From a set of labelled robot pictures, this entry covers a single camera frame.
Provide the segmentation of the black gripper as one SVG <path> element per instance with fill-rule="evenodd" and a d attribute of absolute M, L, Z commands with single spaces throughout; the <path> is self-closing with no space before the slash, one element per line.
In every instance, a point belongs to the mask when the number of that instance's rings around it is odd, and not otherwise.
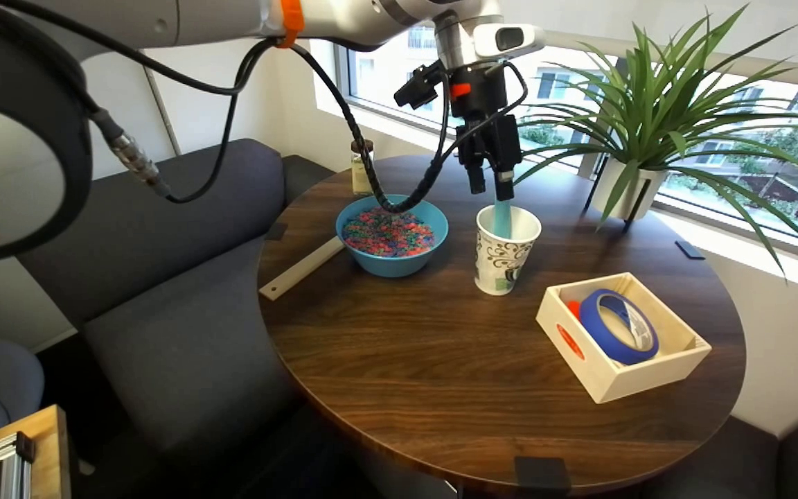
<path fill-rule="evenodd" d="M 467 67 L 450 77 L 450 104 L 460 120 L 459 147 L 472 193 L 485 192 L 482 160 L 495 167 L 497 200 L 514 200 L 514 167 L 522 160 L 517 120 L 508 107 L 506 67 Z"/>

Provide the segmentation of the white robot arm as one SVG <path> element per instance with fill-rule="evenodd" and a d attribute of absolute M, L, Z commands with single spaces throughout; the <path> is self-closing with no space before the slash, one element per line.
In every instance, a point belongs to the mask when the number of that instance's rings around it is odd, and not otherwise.
<path fill-rule="evenodd" d="M 91 100 L 80 63 L 98 53 L 163 71 L 155 46 L 255 35 L 270 46 L 327 38 L 375 49 L 434 20 L 450 67 L 500 57 L 500 0 L 0 0 L 0 257 L 71 226 L 91 183 L 91 140 L 155 183 L 155 167 Z"/>

